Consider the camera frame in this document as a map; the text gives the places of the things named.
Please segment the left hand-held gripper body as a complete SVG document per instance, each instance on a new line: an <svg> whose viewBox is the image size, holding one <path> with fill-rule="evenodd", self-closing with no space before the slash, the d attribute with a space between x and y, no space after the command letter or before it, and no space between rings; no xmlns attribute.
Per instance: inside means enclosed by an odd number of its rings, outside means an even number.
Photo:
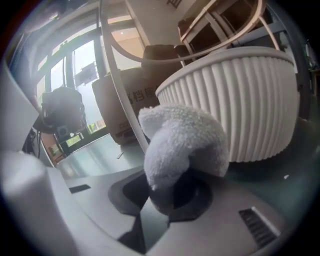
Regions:
<svg viewBox="0 0 320 256"><path fill-rule="evenodd" d="M59 143L87 127L82 95L73 88L61 86L44 92L41 106L44 123L54 130Z"/></svg>

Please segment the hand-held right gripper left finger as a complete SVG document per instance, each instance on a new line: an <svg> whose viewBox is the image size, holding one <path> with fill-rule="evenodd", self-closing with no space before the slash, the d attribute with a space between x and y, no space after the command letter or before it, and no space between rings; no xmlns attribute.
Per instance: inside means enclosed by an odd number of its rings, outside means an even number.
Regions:
<svg viewBox="0 0 320 256"><path fill-rule="evenodd" d="M140 212L149 197L144 171L137 167L100 176L65 180L49 168L58 192L66 189L94 224L115 240L143 240Z"/></svg>

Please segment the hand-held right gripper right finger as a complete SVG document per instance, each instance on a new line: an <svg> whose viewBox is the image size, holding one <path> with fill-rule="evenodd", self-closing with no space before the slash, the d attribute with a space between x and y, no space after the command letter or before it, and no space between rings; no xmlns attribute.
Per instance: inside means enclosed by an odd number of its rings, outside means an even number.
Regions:
<svg viewBox="0 0 320 256"><path fill-rule="evenodd" d="M168 228L147 256L265 255L286 221L241 185L188 170L167 194L151 201L168 216Z"/></svg>

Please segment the white fluffy cloth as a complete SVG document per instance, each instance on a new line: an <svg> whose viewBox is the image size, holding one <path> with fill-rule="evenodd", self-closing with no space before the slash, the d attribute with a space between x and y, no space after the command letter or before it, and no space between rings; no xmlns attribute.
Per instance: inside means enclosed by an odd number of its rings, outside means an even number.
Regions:
<svg viewBox="0 0 320 256"><path fill-rule="evenodd" d="M195 173L223 177L229 168L222 125L203 110L179 104L142 108L138 121L149 139L144 172L151 202L172 223L197 219L213 195Z"/></svg>

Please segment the paper window notice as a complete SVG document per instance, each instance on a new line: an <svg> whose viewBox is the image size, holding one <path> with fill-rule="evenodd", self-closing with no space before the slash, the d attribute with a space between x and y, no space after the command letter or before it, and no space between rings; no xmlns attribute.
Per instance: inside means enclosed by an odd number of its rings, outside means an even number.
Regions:
<svg viewBox="0 0 320 256"><path fill-rule="evenodd" d="M81 86L82 84L86 85L97 78L96 66L95 63L92 62L82 68L81 71L74 76L74 85L76 87Z"/></svg>

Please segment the printed large cardboard box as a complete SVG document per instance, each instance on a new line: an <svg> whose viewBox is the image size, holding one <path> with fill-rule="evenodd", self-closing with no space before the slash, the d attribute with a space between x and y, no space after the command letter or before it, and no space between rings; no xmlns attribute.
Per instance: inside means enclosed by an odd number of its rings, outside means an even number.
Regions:
<svg viewBox="0 0 320 256"><path fill-rule="evenodd" d="M163 80L158 74L148 75L141 67L124 69L119 74L136 116L142 108L159 105L155 92ZM93 82L92 89L102 119L115 143L125 145L135 141L136 136L119 100L111 75L107 74Z"/></svg>

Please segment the tall plain cardboard box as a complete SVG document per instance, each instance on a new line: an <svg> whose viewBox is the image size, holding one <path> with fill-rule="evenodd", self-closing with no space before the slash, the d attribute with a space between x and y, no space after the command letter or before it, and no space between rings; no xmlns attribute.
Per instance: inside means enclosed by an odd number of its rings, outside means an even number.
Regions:
<svg viewBox="0 0 320 256"><path fill-rule="evenodd" d="M165 64L155 64L149 63L145 60L169 60L177 59L178 54L171 44L156 44L156 45L147 45L143 52L143 62L141 63L141 68L146 72L154 71L156 68L164 69L165 71L176 72L182 68L181 63L172 62Z"/></svg>

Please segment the black window frame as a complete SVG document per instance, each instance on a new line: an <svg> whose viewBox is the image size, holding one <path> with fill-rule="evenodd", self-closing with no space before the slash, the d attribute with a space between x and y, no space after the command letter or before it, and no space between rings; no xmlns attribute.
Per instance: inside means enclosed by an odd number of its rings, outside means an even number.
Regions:
<svg viewBox="0 0 320 256"><path fill-rule="evenodd" d="M92 84L106 74L102 44L102 30L96 27L85 33L66 40L38 71L37 97L42 110L42 94L59 87L68 87L81 93L86 117L86 128L65 142L58 142L53 134L53 144L65 155L70 155L83 146L107 134L107 128L99 111ZM82 68L95 64L97 79L75 86L75 75Z"/></svg>

